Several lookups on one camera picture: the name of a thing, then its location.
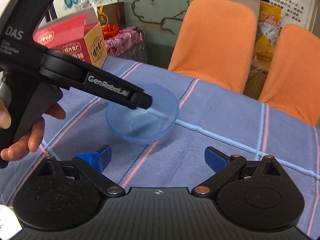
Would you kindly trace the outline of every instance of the human hand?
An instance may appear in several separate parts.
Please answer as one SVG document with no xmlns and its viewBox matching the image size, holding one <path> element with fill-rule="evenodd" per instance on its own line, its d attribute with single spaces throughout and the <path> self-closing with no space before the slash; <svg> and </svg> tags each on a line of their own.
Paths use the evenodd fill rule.
<svg viewBox="0 0 320 240">
<path fill-rule="evenodd" d="M 57 119 L 65 119 L 66 112 L 56 103 L 51 106 L 46 114 Z M 11 125 L 11 117 L 4 102 L 0 98 L 0 128 L 8 129 Z M 30 132 L 23 136 L 18 142 L 14 143 L 7 149 L 1 151 L 1 158 L 5 161 L 18 161 L 26 156 L 29 152 L 36 152 L 44 135 L 44 118 L 40 119 L 32 126 Z"/>
</svg>

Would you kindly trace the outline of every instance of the table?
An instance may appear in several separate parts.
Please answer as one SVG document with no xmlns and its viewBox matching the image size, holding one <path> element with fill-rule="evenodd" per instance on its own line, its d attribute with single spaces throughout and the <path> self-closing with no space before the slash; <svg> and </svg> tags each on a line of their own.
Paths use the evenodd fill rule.
<svg viewBox="0 0 320 240">
<path fill-rule="evenodd" d="M 0 170 L 0 185 L 6 185 L 3 201 L 10 203 L 16 186 L 44 155 L 70 160 L 104 144 L 111 146 L 113 155 L 103 174 L 126 190 L 133 186 L 191 189 L 214 174 L 204 161 L 204 149 L 213 146 L 248 160 L 275 156 L 305 199 L 298 228 L 312 239 L 320 235 L 320 130 L 247 96 L 151 65 L 108 57 L 103 69 L 135 84 L 163 85 L 175 94 L 180 112 L 169 136 L 151 145 L 124 142 L 106 124 L 108 101 L 76 89 L 64 90 L 60 103 L 68 113 L 66 120 L 46 116 L 38 152 Z"/>
</svg>

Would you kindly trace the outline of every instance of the blue plastic bowl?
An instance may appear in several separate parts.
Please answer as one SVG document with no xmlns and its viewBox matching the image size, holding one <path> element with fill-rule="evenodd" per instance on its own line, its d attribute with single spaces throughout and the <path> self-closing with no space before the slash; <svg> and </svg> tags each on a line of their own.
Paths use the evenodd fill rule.
<svg viewBox="0 0 320 240">
<path fill-rule="evenodd" d="M 145 93 L 152 96 L 147 110 L 129 109 L 109 102 L 106 120 L 112 130 L 123 140 L 135 144 L 150 144 L 166 136 L 177 120 L 179 104 L 175 95 L 156 84 L 140 84 Z"/>
</svg>

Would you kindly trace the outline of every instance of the screw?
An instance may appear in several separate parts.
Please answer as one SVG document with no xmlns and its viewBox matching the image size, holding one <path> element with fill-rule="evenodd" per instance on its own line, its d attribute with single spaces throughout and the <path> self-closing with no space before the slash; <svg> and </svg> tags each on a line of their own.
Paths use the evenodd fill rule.
<svg viewBox="0 0 320 240">
<path fill-rule="evenodd" d="M 107 192 L 111 195 L 118 195 L 118 194 L 122 193 L 122 190 L 123 189 L 119 186 L 112 186 L 107 189 Z"/>
<path fill-rule="evenodd" d="M 195 188 L 195 192 L 198 193 L 198 194 L 207 194 L 210 192 L 210 189 L 208 187 L 205 187 L 205 186 L 199 186 L 199 187 L 196 187 Z"/>
</svg>

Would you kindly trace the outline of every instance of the plastic bag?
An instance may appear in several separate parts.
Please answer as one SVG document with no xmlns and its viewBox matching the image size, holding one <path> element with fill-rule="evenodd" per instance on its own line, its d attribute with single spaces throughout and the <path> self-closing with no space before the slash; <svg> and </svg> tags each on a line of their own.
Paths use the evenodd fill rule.
<svg viewBox="0 0 320 240">
<path fill-rule="evenodd" d="M 258 59 L 271 61 L 281 29 L 282 9 L 260 2 L 257 39 L 254 52 Z"/>
</svg>

